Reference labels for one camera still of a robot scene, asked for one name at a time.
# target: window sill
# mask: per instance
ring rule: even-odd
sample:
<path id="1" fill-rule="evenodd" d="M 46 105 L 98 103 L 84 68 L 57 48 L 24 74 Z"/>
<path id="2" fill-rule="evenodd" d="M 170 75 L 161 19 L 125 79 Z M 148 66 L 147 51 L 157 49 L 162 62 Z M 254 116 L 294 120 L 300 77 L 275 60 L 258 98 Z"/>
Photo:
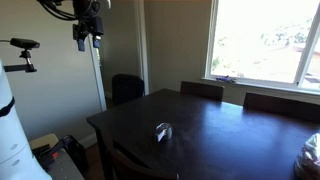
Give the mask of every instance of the window sill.
<path id="1" fill-rule="evenodd" d="M 250 83 L 243 83 L 243 82 L 236 82 L 236 83 L 229 83 L 229 82 L 223 82 L 223 81 L 217 81 L 215 79 L 211 78 L 201 78 L 205 81 L 212 81 L 215 83 L 219 83 L 222 86 L 233 86 L 233 87 L 242 87 L 242 88 L 258 88 L 263 90 L 273 90 L 273 91 L 279 91 L 279 92 L 285 92 L 285 93 L 294 93 L 294 94 L 301 94 L 303 96 L 310 96 L 310 97 L 317 97 L 320 96 L 320 89 L 319 91 L 316 90 L 308 90 L 308 89 L 302 89 L 302 88 L 284 88 L 284 87 L 276 87 L 276 86 L 267 86 L 267 85 L 257 85 L 257 84 L 250 84 Z"/>

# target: wooden floor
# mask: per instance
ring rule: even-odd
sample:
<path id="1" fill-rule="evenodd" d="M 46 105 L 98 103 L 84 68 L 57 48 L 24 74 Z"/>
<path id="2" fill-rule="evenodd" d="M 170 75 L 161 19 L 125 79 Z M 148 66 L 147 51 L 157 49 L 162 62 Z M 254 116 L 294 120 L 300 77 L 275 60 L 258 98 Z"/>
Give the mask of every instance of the wooden floor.
<path id="1" fill-rule="evenodd" d="M 103 180 L 102 164 L 98 144 L 86 149 L 89 170 L 83 174 L 85 180 Z"/>

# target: table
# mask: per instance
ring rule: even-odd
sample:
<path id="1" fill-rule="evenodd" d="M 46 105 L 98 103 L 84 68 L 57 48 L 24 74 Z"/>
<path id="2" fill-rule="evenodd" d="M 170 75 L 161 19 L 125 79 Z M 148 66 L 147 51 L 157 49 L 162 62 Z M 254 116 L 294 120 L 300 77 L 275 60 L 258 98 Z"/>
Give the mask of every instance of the table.
<path id="1" fill-rule="evenodd" d="M 320 124 L 161 90 L 87 118 L 96 130 L 104 173 L 112 178 L 103 133 L 143 164 L 180 179 L 295 179 L 294 161 Z M 173 127 L 157 143 L 155 128 Z"/>
<path id="2" fill-rule="evenodd" d="M 49 144 L 53 147 L 59 139 L 54 134 L 48 134 L 29 142 L 31 149 Z M 58 151 L 59 155 L 55 161 L 49 165 L 48 174 L 52 180 L 84 180 L 77 166 L 64 149 Z"/>

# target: white wall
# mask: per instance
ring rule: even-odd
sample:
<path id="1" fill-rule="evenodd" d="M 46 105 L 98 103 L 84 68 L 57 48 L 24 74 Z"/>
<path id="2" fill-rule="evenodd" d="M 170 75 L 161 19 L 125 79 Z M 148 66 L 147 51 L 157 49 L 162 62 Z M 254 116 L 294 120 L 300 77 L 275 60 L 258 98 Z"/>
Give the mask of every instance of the white wall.
<path id="1" fill-rule="evenodd" d="M 139 76 L 140 71 L 134 2 L 112 0 L 111 3 L 110 10 L 103 5 L 99 13 L 105 33 L 101 40 L 100 56 L 106 95 L 112 93 L 111 79 L 115 74 Z"/>
<path id="2" fill-rule="evenodd" d="M 180 82 L 225 86 L 223 101 L 242 105 L 247 91 L 320 104 L 317 95 L 201 80 L 205 70 L 211 0 L 146 1 L 151 92 L 179 91 Z"/>
<path id="3" fill-rule="evenodd" d="M 36 0 L 2 0 L 0 4 L 0 39 L 26 38 L 41 44 L 31 51 L 38 72 L 7 74 L 28 139 L 55 133 L 59 138 L 71 134 L 88 140 L 94 131 L 86 117 L 100 111 L 89 46 L 86 52 L 78 52 L 72 22 L 52 17 Z M 71 1 L 63 2 L 63 7 L 73 12 Z M 25 63 L 20 51 L 0 43 L 4 65 Z"/>

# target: dark chair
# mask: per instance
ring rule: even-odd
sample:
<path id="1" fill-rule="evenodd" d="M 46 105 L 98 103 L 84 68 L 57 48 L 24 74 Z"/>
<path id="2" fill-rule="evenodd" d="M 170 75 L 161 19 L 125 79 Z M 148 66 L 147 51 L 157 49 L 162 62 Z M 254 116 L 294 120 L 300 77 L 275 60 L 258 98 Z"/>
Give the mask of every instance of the dark chair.
<path id="1" fill-rule="evenodd" d="M 247 92 L 244 108 L 320 122 L 320 105 Z"/>
<path id="2" fill-rule="evenodd" d="M 112 77 L 112 102 L 120 105 L 125 102 L 142 97 L 144 82 L 137 76 L 117 74 Z"/>
<path id="3" fill-rule="evenodd" d="M 119 180 L 178 180 L 175 173 L 161 173 L 146 167 L 139 166 L 121 154 L 111 139 L 104 133 L 104 143 L 107 147 L 109 159 L 112 161 L 117 179 Z"/>
<path id="4" fill-rule="evenodd" d="M 202 96 L 216 101 L 222 101 L 223 90 L 223 86 L 214 86 L 187 81 L 181 81 L 180 86 L 180 93 L 182 94 Z"/>

